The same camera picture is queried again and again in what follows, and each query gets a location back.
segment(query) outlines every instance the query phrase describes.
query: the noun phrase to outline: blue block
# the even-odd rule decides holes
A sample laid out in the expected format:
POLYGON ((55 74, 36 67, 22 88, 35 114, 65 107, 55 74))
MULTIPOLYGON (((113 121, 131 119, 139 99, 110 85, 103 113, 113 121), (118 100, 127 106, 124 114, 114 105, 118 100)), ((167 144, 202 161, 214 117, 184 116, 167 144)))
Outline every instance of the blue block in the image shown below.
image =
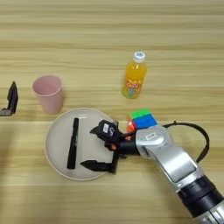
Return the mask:
POLYGON ((138 130, 140 129, 148 129, 151 126, 158 125, 157 121, 153 117, 153 115, 145 115, 138 118, 133 119, 134 124, 138 130))

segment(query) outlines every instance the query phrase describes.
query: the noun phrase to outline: bottle cap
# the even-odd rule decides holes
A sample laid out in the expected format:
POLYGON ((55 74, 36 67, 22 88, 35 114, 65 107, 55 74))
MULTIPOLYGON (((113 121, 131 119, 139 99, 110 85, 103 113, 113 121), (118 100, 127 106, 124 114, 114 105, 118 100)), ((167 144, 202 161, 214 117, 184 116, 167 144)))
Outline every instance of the bottle cap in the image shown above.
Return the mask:
POLYGON ((145 53, 144 52, 135 52, 133 60, 136 63, 144 63, 144 61, 145 61, 145 53))

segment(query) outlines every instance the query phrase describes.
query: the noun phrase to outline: black cable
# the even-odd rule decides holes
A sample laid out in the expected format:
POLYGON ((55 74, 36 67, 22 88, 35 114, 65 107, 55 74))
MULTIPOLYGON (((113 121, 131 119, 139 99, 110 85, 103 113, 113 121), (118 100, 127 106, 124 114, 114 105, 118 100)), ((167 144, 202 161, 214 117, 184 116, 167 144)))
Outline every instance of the black cable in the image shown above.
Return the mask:
POLYGON ((175 126, 175 125, 183 125, 183 126, 188 126, 191 127, 193 129, 198 130, 203 137, 206 139, 206 146, 204 147, 204 149, 202 150, 202 152, 199 154, 198 158, 196 159, 196 162, 199 163, 208 153, 209 148, 210 148, 210 139, 209 136, 207 134, 207 132, 202 129, 198 124, 195 123, 189 123, 189 122, 172 122, 172 123, 168 123, 166 125, 164 125, 165 128, 170 128, 171 126, 175 126))

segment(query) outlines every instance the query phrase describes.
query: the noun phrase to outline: bottle label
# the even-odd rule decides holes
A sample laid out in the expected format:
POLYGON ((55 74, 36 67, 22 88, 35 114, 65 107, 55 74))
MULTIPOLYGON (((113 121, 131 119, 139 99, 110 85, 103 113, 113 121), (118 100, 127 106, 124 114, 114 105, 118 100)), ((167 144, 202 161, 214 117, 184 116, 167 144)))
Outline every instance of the bottle label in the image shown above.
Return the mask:
POLYGON ((142 85, 143 83, 140 80, 126 80, 124 85, 125 94, 129 98, 138 97, 141 93, 142 85))

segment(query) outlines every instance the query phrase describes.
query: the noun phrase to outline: orange juice bottle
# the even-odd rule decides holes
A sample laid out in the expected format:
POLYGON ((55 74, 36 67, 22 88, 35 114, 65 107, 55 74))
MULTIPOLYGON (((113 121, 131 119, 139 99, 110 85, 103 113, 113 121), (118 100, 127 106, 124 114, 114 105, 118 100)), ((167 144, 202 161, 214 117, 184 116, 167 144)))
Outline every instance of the orange juice bottle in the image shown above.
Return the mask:
POLYGON ((135 99, 141 94, 144 83, 144 76, 147 72, 144 52, 135 52, 133 61, 126 67, 125 81, 122 87, 122 94, 135 99))

